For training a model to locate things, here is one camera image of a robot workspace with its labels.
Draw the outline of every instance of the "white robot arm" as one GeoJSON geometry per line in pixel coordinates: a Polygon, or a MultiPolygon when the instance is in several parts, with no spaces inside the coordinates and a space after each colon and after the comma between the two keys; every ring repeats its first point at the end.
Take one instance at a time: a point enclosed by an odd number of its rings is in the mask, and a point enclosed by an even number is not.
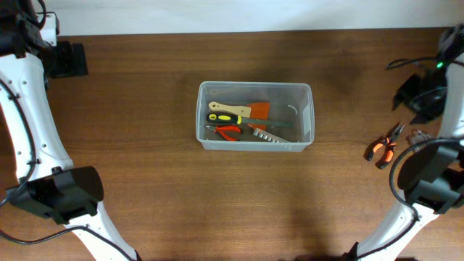
{"type": "MultiPolygon", "coordinates": [[[[86,70],[79,72],[80,68],[74,65],[60,66],[62,61],[69,60],[82,65],[75,55],[79,46],[74,46],[73,53],[69,43],[57,43],[56,16],[44,12],[45,20],[37,22],[30,0],[3,0],[0,10],[3,11],[0,25],[9,28],[0,38],[0,105],[12,137],[20,182],[7,191],[8,197],[0,207],[10,202],[64,224],[67,230],[49,239],[72,231],[96,260],[141,260],[108,217],[96,170],[74,168],[59,139],[46,99],[44,74],[51,77],[85,74],[86,70]]],[[[464,54],[453,57],[453,61],[464,62],[464,54]]],[[[439,136],[453,142],[464,138],[462,66],[449,64],[446,71],[447,99],[439,136]]],[[[348,260],[394,260],[421,228],[450,207],[464,204],[460,194],[464,191],[464,178],[446,170],[448,163],[457,159],[456,150],[443,144],[423,145],[400,171],[399,187],[403,191],[397,198],[402,202],[392,207],[376,231],[354,245],[346,255],[348,260]],[[450,178],[462,184],[451,186],[450,178]]],[[[0,236],[20,244],[43,241],[21,241],[2,230],[0,236]]]]}
{"type": "MultiPolygon", "coordinates": [[[[13,15],[15,11],[22,10],[27,13],[29,3],[6,1],[2,2],[0,8],[13,15]]],[[[29,30],[33,30],[35,25],[25,22],[28,19],[30,18],[25,17],[15,22],[23,23],[20,28],[30,27],[29,30]]],[[[141,260],[136,251],[124,242],[105,211],[103,188],[98,173],[92,167],[75,169],[59,139],[46,98],[44,61],[39,59],[45,57],[43,49],[52,52],[49,54],[51,59],[59,59],[53,57],[57,55],[54,50],[57,45],[57,31],[56,15],[47,13],[46,22],[40,30],[41,37],[33,39],[41,41],[45,47],[29,46],[28,39],[23,43],[26,48],[23,53],[20,50],[10,50],[10,43],[2,43],[0,46],[0,105],[15,151],[17,179],[20,183],[28,182],[26,189],[9,189],[8,201],[43,218],[53,218],[57,223],[70,228],[69,231],[86,245],[96,260],[141,260]],[[42,193],[44,190],[55,192],[50,198],[43,199],[47,196],[42,193]]],[[[15,38],[16,32],[8,33],[12,39],[15,38]]],[[[55,74],[54,76],[63,74],[63,70],[59,68],[50,68],[49,72],[55,74]]],[[[0,232],[0,236],[10,241],[21,244],[38,243],[21,241],[0,232]]]]}
{"type": "MultiPolygon", "coordinates": [[[[462,25],[451,31],[455,38],[463,38],[462,25]]],[[[449,32],[445,34],[448,39],[453,39],[449,32]]],[[[462,45],[451,46],[454,53],[461,48],[462,45]]],[[[452,61],[455,63],[449,63],[446,70],[446,103],[438,136],[459,143],[464,138],[464,54],[455,59],[453,57],[452,61]]],[[[400,172],[399,183],[400,188],[406,187],[409,200],[405,198],[404,191],[400,191],[399,196],[402,200],[406,199],[417,212],[414,213],[411,207],[396,201],[377,229],[359,244],[355,244],[346,259],[393,261],[423,227],[444,214],[450,207],[460,207],[463,204],[463,176],[445,170],[449,163],[457,160],[457,151],[458,149],[453,151],[446,147],[435,147],[428,151],[431,155],[424,156],[424,153],[421,153],[417,159],[408,160],[400,172]],[[413,186],[405,185],[413,179],[413,186]]]]}

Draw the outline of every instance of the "pliers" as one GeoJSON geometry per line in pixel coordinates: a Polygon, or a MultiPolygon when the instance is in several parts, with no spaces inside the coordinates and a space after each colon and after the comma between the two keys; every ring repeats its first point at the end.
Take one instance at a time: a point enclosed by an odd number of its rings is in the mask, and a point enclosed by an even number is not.
{"type": "Polygon", "coordinates": [[[237,138],[234,138],[234,137],[230,137],[229,135],[225,134],[225,131],[233,131],[233,132],[237,132],[237,133],[243,133],[244,132],[244,130],[240,129],[239,127],[232,126],[232,125],[230,125],[230,126],[210,126],[210,125],[206,125],[205,128],[210,130],[210,131],[214,131],[215,133],[218,133],[226,141],[240,141],[240,140],[237,139],[237,138]]]}
{"type": "Polygon", "coordinates": [[[399,135],[403,131],[405,127],[402,123],[397,123],[390,131],[386,137],[380,137],[378,140],[374,141],[368,147],[368,155],[366,159],[368,161],[372,160],[374,154],[380,149],[382,146],[386,146],[386,153],[382,157],[382,159],[377,162],[377,167],[379,169],[385,168],[392,160],[394,151],[397,148],[397,144],[394,142],[399,138],[399,135]]]}

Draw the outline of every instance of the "wooden table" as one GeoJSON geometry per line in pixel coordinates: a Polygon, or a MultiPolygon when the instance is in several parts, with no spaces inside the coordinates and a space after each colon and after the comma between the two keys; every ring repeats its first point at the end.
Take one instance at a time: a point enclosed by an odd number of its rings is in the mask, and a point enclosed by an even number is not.
{"type": "MultiPolygon", "coordinates": [[[[392,98],[416,68],[384,67],[434,55],[442,31],[72,37],[85,45],[90,75],[51,80],[48,98],[75,166],[99,171],[109,216],[144,260],[340,255],[394,202],[388,170],[363,153],[395,123],[413,118],[404,107],[392,112],[392,98]],[[194,126],[206,80],[308,83],[314,144],[302,153],[203,150],[194,126]]],[[[419,126],[433,133],[438,127],[419,126]]],[[[0,131],[3,191],[16,184],[15,160],[4,122],[0,131]]],[[[449,211],[427,226],[402,256],[462,258],[462,214],[449,211]]],[[[22,239],[62,229],[10,205],[0,226],[22,239]]],[[[2,260],[92,260],[72,234],[34,246],[0,240],[0,250],[2,260]]]]}

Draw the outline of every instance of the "clear plastic container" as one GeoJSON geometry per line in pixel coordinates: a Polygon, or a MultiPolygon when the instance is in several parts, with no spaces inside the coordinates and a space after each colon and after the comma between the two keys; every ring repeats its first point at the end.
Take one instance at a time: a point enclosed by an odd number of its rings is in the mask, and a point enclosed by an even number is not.
{"type": "Polygon", "coordinates": [[[304,83],[243,83],[203,82],[196,104],[196,138],[204,149],[301,152],[314,141],[314,106],[311,88],[304,83]],[[293,128],[267,126],[266,131],[283,138],[288,143],[271,143],[253,136],[252,128],[241,124],[244,133],[241,141],[224,141],[205,128],[208,104],[219,102],[227,105],[248,105],[254,102],[270,102],[268,120],[293,123],[293,128]]]}

